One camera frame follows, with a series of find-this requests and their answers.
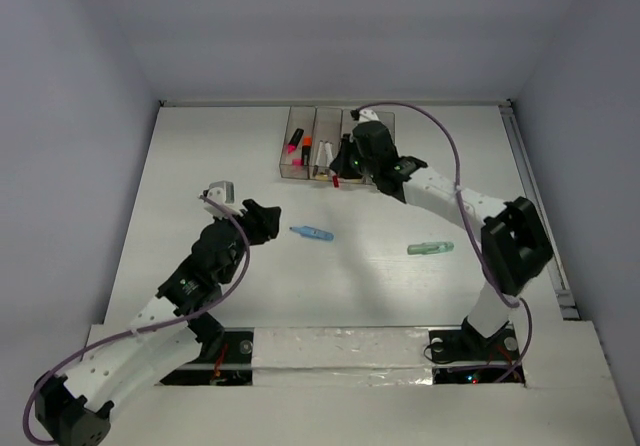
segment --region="blue marker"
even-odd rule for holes
[[[298,233],[305,238],[322,239],[323,241],[333,241],[333,233],[312,228],[311,226],[293,226],[289,230]]]

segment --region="green marker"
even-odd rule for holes
[[[438,254],[453,251],[451,241],[436,241],[433,243],[411,244],[407,248],[407,254]]]

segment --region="robotic arm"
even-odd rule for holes
[[[461,195],[466,224],[458,209],[455,182],[420,159],[399,156],[389,130],[375,112],[354,111],[352,115],[359,124],[352,136],[343,137],[339,154],[330,166],[339,177],[367,176],[383,194],[431,211],[470,229],[481,239],[481,254],[494,285],[485,282],[460,328],[445,334],[436,331],[440,341],[432,352],[434,362],[436,355],[448,362],[486,360],[487,348],[508,323],[510,306],[505,301],[515,301],[552,257],[534,205],[521,197],[505,202],[465,189]],[[205,191],[205,196],[218,203],[231,195],[232,190],[225,191],[224,186]],[[234,218],[250,245],[276,238],[280,208],[263,208],[253,200],[244,201],[243,206]],[[55,443],[99,444],[111,421],[138,391],[189,361],[214,359],[220,353],[223,326],[209,313],[198,311],[221,298],[220,285],[232,280],[245,249],[237,227],[228,218],[216,218],[202,231],[191,254],[131,322],[132,334],[85,355],[64,375],[50,375],[37,392],[35,412]],[[166,320],[175,324],[152,329]]]

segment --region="clear plastic organizer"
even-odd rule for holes
[[[380,121],[389,128],[391,138],[395,142],[395,115],[386,111],[376,111]],[[343,134],[350,134],[357,122],[351,118],[349,109],[315,108],[312,106],[293,106],[289,109],[287,128],[280,155],[280,176],[286,179],[305,179],[313,181],[331,181],[329,164],[324,144],[331,144],[331,152],[335,158],[340,148]],[[302,137],[294,151],[289,152],[289,142],[298,129]],[[303,163],[303,145],[311,140],[308,164]],[[367,181],[347,180],[340,178],[341,183],[366,184]]]

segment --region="gray wall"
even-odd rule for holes
[[[640,0],[576,0],[517,100],[580,310],[640,439]]]
[[[157,112],[105,0],[0,0],[0,444],[102,319]]]
[[[572,0],[111,0],[161,98],[515,96]]]

